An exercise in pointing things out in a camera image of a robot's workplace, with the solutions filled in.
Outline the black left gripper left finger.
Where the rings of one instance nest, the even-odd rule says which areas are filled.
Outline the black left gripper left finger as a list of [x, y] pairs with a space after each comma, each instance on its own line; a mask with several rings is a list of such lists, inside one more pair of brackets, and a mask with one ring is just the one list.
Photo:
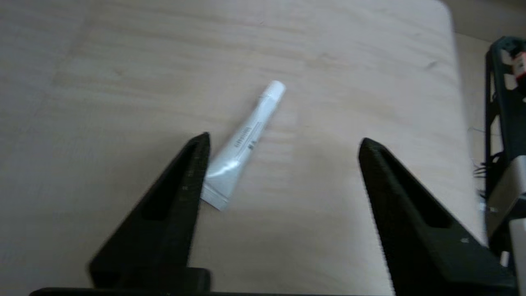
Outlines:
[[183, 146], [90, 262], [95, 288], [210, 290], [188, 265], [209, 154], [206, 132]]

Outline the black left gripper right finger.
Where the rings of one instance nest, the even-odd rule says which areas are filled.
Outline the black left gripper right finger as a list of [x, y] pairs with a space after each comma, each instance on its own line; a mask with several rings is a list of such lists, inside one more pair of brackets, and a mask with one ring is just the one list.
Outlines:
[[515, 276], [385, 147], [365, 137], [360, 170], [397, 296], [516, 296]]

